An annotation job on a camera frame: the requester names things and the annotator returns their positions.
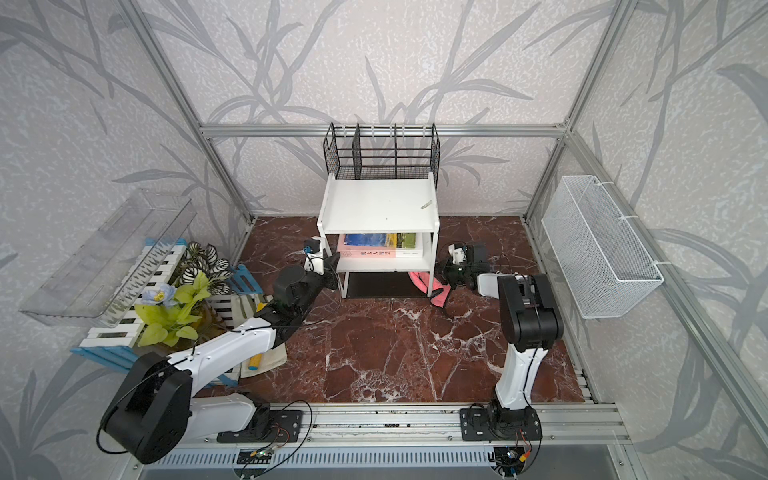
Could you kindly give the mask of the pink fluffy cloth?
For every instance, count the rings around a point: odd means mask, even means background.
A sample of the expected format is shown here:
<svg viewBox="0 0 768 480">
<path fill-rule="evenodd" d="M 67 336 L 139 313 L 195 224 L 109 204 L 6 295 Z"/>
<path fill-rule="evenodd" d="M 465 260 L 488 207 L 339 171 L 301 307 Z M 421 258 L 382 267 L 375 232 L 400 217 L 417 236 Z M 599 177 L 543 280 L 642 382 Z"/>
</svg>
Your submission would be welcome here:
<svg viewBox="0 0 768 480">
<path fill-rule="evenodd" d="M 409 272 L 408 277 L 412 284 L 427 295 L 430 304 L 444 309 L 451 293 L 451 286 L 441 283 L 431 277 L 428 272 Z"/>
</svg>

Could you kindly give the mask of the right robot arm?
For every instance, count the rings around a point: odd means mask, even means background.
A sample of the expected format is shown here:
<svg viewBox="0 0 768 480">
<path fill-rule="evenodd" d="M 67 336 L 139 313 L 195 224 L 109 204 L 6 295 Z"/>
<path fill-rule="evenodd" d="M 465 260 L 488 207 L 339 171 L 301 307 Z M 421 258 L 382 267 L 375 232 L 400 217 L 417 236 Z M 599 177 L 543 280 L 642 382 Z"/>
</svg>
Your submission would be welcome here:
<svg viewBox="0 0 768 480">
<path fill-rule="evenodd" d="M 449 245 L 440 273 L 452 287 L 466 286 L 499 301 L 500 326 L 507 342 L 492 400 L 460 411 L 462 439 L 542 440 L 532 389 L 545 356 L 564 334 L 548 276 L 493 273 L 482 242 Z"/>
</svg>

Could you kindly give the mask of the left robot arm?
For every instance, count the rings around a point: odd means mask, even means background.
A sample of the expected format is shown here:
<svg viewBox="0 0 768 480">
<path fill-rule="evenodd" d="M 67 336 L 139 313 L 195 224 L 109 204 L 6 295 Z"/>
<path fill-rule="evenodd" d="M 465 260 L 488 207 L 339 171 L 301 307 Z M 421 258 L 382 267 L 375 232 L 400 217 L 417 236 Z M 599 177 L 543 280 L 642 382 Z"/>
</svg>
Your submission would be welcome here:
<svg viewBox="0 0 768 480">
<path fill-rule="evenodd" d="M 303 327 L 318 295 L 337 289 L 340 258 L 324 249 L 320 266 L 283 269 L 266 307 L 200 346 L 169 356 L 141 356 L 102 416 L 99 432 L 115 440 L 122 452 L 151 464 L 183 441 L 246 430 L 257 414 L 255 400 L 241 393 L 200 398 L 198 392 L 225 371 L 284 344 Z"/>
</svg>

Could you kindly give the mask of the white two-tier bookshelf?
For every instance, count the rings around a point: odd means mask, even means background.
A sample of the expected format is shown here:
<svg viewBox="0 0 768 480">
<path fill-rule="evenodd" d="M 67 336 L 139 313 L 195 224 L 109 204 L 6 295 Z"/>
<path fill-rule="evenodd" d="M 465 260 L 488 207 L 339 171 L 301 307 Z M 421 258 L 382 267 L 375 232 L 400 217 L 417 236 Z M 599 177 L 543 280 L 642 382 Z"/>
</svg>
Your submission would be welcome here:
<svg viewBox="0 0 768 480">
<path fill-rule="evenodd" d="M 434 277 L 440 229 L 435 181 L 337 180 L 329 175 L 317 228 L 322 238 L 347 233 L 423 235 L 424 252 L 419 258 L 341 259 L 343 297 L 348 295 L 352 272 L 428 272 Z"/>
</svg>

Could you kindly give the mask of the yellow item on beige cloth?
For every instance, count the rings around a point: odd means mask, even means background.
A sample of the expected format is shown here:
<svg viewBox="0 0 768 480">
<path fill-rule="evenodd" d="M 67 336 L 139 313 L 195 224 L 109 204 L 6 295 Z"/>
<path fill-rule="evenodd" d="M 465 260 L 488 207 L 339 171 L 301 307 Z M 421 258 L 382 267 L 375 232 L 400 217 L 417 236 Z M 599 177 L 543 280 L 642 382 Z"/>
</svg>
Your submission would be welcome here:
<svg viewBox="0 0 768 480">
<path fill-rule="evenodd" d="M 255 317 L 269 301 L 271 296 L 264 294 L 240 295 L 232 302 L 232 316 L 235 327 L 241 326 L 246 320 Z M 253 356 L 241 364 L 240 378 L 250 378 L 273 370 L 287 362 L 284 345 Z"/>
</svg>

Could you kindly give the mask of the striped leaf plant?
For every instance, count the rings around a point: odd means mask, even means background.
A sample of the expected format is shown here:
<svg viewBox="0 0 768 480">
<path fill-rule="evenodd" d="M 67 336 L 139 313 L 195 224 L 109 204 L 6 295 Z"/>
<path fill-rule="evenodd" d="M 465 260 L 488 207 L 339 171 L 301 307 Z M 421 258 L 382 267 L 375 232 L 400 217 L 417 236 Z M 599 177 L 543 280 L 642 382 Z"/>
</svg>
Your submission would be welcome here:
<svg viewBox="0 0 768 480">
<path fill-rule="evenodd" d="M 171 276 L 171 284 L 175 287 L 191 285 L 199 273 L 203 273 L 208 279 L 208 290 L 212 295 L 231 295 L 234 293 L 229 283 L 233 275 L 229 260 L 220 257 L 214 245 L 202 246 L 200 243 L 192 241 L 186 246 Z"/>
</svg>

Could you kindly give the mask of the green artificial plant with flower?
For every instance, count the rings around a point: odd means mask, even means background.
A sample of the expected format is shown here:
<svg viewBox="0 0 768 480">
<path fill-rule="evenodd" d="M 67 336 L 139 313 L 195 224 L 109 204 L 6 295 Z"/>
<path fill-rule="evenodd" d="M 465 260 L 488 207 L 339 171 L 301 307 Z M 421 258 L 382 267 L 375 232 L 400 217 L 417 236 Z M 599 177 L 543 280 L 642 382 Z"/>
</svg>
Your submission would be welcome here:
<svg viewBox="0 0 768 480">
<path fill-rule="evenodd" d="M 160 284 L 145 291 L 134 305 L 136 315 L 145 324 L 137 345 L 174 347 L 180 340 L 196 341 L 199 333 L 195 324 L 202 316 L 194 310 L 211 296 L 208 287 L 208 277 L 198 272 L 191 284 Z"/>
</svg>

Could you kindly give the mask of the white blue picket crate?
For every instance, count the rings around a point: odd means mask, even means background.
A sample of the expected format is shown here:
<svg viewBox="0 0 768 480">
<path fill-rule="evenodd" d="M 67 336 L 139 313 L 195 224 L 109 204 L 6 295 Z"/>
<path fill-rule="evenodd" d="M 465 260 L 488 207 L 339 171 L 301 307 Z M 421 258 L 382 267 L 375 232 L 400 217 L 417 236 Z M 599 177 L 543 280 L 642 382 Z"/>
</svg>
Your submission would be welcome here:
<svg viewBox="0 0 768 480">
<path fill-rule="evenodd" d="M 150 278 L 148 287 L 170 279 L 186 247 L 185 240 L 177 241 Z M 263 289 L 244 265 L 235 268 L 228 282 L 238 295 L 263 294 Z M 144 327 L 145 324 L 136 315 L 134 308 L 130 307 L 116 326 L 91 328 L 86 337 L 70 352 L 118 373 L 126 373 L 138 358 L 134 347 Z"/>
</svg>

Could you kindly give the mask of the white mesh wall basket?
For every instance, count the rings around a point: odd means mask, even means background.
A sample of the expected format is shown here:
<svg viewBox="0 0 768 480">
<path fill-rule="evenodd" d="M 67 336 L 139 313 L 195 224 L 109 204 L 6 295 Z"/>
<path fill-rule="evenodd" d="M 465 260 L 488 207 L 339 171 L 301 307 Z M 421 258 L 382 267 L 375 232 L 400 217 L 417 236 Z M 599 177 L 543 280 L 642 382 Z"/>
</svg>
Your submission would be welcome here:
<svg viewBox="0 0 768 480">
<path fill-rule="evenodd" d="M 563 176 L 541 220 L 580 315 L 620 318 L 663 284 L 658 264 L 592 175 Z"/>
</svg>

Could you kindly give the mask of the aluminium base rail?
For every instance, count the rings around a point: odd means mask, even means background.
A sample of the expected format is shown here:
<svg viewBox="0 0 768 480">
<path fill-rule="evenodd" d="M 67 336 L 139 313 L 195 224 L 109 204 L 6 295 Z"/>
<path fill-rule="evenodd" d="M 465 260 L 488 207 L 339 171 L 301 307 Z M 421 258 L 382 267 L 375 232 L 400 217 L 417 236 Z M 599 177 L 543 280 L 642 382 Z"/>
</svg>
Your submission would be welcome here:
<svg viewBox="0 0 768 480">
<path fill-rule="evenodd" d="M 527 426 L 494 433 L 486 407 L 462 403 L 311 404 L 273 409 L 276 418 L 261 435 L 207 434 L 180 447 L 215 442 L 312 447 L 452 446 L 462 442 L 522 446 L 629 444 L 630 435 L 616 406 L 594 403 L 544 403 Z"/>
</svg>

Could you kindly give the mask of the clear plastic wall tray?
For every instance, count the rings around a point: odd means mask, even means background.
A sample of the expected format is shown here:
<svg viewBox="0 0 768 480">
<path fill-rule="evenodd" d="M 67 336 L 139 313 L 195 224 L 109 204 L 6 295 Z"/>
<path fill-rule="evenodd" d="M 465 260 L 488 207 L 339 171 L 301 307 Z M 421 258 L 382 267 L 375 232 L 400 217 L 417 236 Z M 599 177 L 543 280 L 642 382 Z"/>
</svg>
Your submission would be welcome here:
<svg viewBox="0 0 768 480">
<path fill-rule="evenodd" d="M 195 216 L 187 196 L 135 190 L 20 312 L 48 326 L 117 325 Z"/>
</svg>

